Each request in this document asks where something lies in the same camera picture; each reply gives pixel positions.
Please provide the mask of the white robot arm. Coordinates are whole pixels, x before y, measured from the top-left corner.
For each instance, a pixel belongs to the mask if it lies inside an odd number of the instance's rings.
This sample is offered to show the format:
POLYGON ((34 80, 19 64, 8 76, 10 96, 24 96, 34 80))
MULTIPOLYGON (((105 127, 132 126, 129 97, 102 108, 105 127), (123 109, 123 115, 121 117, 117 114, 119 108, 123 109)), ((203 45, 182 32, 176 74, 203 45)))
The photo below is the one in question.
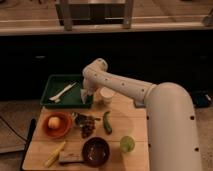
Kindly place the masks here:
POLYGON ((153 84, 107 71, 98 58, 83 71, 83 87, 93 94, 98 86, 110 88, 141 104, 147 112, 150 171, 203 171, 195 109, 180 85, 153 84))

